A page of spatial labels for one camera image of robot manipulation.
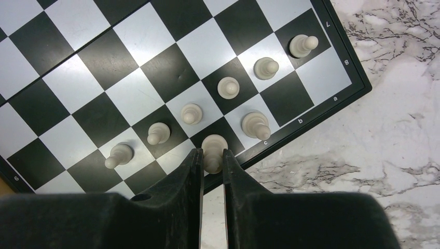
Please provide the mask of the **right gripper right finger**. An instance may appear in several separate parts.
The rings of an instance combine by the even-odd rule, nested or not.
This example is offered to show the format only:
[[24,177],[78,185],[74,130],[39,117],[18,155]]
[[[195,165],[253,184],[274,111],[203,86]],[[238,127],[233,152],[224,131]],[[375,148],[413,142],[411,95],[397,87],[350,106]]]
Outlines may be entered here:
[[399,248],[382,206],[358,192],[272,193],[223,152],[229,248]]

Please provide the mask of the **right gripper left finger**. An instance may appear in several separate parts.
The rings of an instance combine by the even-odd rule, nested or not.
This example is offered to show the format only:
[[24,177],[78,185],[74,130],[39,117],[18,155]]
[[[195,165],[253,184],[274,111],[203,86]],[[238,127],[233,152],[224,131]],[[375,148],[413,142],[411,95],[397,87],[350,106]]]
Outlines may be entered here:
[[128,199],[119,193],[1,198],[1,248],[199,248],[203,151]]

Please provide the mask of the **white pawn tin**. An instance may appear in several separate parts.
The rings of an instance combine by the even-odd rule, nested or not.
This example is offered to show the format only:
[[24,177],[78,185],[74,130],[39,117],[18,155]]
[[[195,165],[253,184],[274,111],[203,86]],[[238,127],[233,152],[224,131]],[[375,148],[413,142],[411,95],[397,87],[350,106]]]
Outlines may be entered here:
[[104,165],[108,169],[114,169],[119,165],[129,163],[134,156],[133,149],[127,144],[117,144],[110,152],[110,156],[105,159]]

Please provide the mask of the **white king piece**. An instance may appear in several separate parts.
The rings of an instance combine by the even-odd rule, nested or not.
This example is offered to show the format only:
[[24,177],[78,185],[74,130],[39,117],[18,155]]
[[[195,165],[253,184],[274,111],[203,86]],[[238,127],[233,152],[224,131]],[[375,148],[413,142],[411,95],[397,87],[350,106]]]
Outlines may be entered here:
[[203,149],[204,170],[210,174],[217,174],[223,168],[223,150],[228,148],[227,141],[218,134],[207,136],[201,145]]

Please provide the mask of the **white pawn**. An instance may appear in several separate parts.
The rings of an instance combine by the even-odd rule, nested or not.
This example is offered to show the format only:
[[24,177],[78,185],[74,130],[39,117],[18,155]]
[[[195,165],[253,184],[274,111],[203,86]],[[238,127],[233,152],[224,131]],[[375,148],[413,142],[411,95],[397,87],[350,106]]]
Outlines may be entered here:
[[254,64],[254,74],[260,80],[269,80],[273,78],[278,70],[278,62],[270,57],[260,58]]
[[165,143],[171,135],[171,130],[163,122],[153,123],[148,129],[147,142],[150,145]]
[[304,58],[310,54],[319,44],[316,36],[300,34],[295,36],[289,43],[289,51],[295,58]]
[[239,94],[240,85],[235,78],[224,77],[219,81],[217,91],[222,98],[233,99]]
[[202,109],[194,103],[186,104],[181,110],[181,119],[188,125],[198,124],[203,116]]

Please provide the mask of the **white bishop piece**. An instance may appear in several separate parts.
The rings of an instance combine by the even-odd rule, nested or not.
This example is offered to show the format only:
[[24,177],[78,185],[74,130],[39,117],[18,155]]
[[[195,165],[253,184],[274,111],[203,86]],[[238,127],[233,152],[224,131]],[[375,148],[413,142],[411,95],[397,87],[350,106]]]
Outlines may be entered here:
[[260,112],[246,114],[242,120],[241,127],[248,137],[261,141],[265,141],[271,136],[268,119]]

